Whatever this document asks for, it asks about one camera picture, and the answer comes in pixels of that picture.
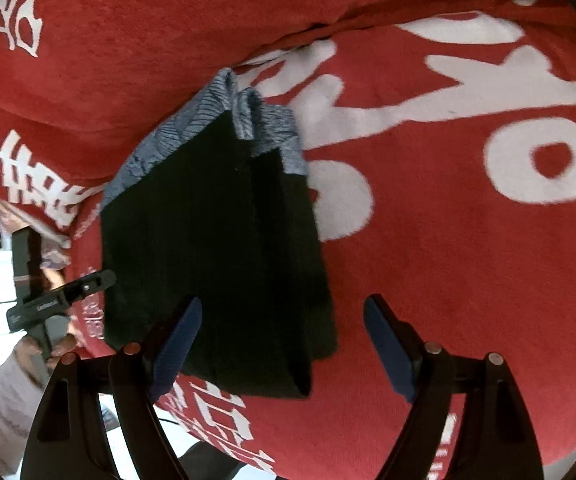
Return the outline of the pink sleeved left forearm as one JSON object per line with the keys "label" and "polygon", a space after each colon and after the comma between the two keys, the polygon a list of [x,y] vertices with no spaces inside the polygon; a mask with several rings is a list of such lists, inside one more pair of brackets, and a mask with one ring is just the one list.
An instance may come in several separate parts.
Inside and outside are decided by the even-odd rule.
{"label": "pink sleeved left forearm", "polygon": [[42,389],[11,354],[0,366],[0,476],[16,474]]}

